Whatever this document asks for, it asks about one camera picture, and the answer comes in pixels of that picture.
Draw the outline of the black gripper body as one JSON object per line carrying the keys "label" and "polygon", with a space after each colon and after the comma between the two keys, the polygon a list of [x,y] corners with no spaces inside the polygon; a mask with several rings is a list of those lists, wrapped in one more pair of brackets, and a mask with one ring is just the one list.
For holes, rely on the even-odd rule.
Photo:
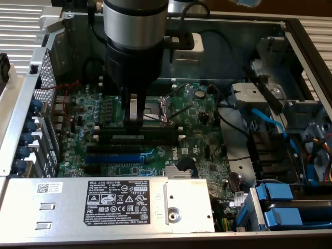
{"label": "black gripper body", "polygon": [[163,42],[146,49],[129,49],[107,40],[106,69],[120,87],[146,89],[161,74]]}

